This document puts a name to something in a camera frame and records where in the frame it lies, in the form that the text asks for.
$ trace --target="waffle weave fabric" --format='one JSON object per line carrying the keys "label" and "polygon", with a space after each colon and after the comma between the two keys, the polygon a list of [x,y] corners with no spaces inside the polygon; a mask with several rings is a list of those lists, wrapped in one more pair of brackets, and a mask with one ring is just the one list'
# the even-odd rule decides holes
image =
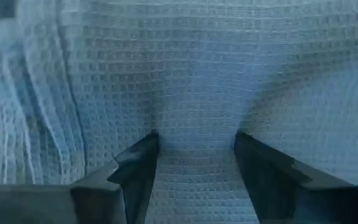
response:
{"label": "waffle weave fabric", "polygon": [[257,223],[238,129],[358,184],[358,0],[21,0],[0,184],[69,184],[156,129],[146,223]]}

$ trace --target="textured cloth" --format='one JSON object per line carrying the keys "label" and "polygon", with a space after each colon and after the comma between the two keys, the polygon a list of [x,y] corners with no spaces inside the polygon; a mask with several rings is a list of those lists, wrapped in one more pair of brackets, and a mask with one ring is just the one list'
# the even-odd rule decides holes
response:
{"label": "textured cloth", "polygon": [[0,183],[69,184],[157,129],[146,223],[257,223],[238,129],[358,184],[358,0],[22,0]]}

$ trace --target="light blue fabric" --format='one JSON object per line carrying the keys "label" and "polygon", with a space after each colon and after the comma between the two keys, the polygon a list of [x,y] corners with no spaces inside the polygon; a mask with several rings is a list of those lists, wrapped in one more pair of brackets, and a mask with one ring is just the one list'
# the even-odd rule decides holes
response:
{"label": "light blue fabric", "polygon": [[358,0],[23,0],[0,21],[0,183],[68,184],[151,129],[147,223],[257,223],[238,129],[358,184]]}

